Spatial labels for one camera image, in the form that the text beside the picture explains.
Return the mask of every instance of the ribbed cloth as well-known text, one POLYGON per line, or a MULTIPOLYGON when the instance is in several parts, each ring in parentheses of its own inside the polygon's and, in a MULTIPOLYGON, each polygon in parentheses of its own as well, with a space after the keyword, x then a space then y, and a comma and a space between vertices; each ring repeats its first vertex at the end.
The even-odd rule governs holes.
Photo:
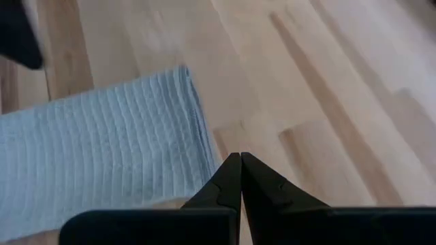
POLYGON ((217 169, 186 67, 0 116, 0 241, 191 197, 217 169))

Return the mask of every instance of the light blue towel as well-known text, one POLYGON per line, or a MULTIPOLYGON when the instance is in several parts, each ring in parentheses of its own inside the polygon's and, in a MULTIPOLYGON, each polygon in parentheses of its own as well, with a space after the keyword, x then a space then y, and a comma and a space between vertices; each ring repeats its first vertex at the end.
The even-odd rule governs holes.
POLYGON ((191 197, 217 169, 186 67, 0 116, 0 241, 191 197))

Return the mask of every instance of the wooden floor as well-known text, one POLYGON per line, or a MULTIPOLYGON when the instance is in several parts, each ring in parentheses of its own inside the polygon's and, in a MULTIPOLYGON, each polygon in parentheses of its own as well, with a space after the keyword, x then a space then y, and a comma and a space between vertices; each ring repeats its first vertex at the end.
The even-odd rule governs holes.
POLYGON ((436 204, 426 0, 26 2, 46 68, 0 62, 3 113, 185 63, 223 158, 332 206, 436 204))

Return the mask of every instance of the black object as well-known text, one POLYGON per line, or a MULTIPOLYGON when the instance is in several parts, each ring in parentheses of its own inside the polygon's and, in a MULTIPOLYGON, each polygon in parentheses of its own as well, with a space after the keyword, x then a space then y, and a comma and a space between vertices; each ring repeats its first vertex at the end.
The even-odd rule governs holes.
POLYGON ((238 244, 240 193, 254 244, 434 244, 436 208, 331 208, 249 153, 232 153, 180 210, 90 211, 63 244, 238 244))
POLYGON ((0 54, 31 69, 42 55, 21 0, 0 0, 0 54))

